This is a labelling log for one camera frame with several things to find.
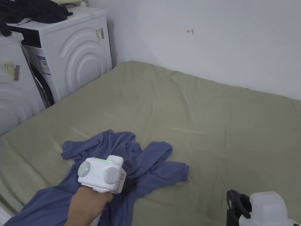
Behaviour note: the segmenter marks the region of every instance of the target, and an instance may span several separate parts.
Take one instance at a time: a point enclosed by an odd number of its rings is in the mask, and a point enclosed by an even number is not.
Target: hand
[[[72,196],[65,226],[89,226],[112,198],[110,192],[99,193],[86,186],[80,187]]]

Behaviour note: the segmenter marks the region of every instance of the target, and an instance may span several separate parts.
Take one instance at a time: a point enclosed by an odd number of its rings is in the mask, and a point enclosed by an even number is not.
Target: washing machine
[[[49,85],[54,102],[112,70],[107,10],[67,6],[73,15],[55,24],[9,24],[23,34],[30,62]]]
[[[45,109],[21,40],[21,33],[0,34],[0,135]]]

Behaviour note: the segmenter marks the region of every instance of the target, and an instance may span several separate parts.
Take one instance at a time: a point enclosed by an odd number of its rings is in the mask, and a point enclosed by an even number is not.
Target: label sticker
[[[104,29],[98,29],[96,30],[96,37],[97,37],[97,41],[101,42],[102,39],[104,39]]]
[[[47,61],[46,61],[46,58],[43,57],[43,56],[38,56],[38,55],[36,55],[36,57],[39,60],[42,73],[47,74],[47,75],[51,75],[48,64],[47,64]]]
[[[18,81],[20,75],[20,65],[15,65],[12,61],[5,61],[3,65],[4,70],[9,75],[12,81]]]

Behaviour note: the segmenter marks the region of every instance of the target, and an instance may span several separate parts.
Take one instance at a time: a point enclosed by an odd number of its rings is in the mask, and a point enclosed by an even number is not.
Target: mattress
[[[0,201],[15,214],[73,164],[66,140],[131,131],[173,146],[186,182],[135,202],[132,225],[225,225],[226,193],[275,191],[301,222],[301,102],[140,62],[119,64],[0,138]]]

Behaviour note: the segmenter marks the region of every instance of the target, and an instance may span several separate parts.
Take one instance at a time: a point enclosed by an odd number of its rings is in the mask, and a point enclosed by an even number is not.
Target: barcode sticker
[[[14,70],[15,81],[19,81],[19,74],[20,74],[20,65],[16,65]]]
[[[101,29],[101,37],[102,37],[102,39],[104,39],[104,29],[103,28]]]
[[[12,61],[5,61],[3,65],[4,70],[8,74],[9,78],[12,81],[18,81],[19,80],[19,74],[20,74],[20,65],[14,64]]]
[[[96,30],[96,37],[97,37],[97,41],[101,42],[102,39],[104,39],[104,29],[98,29]]]

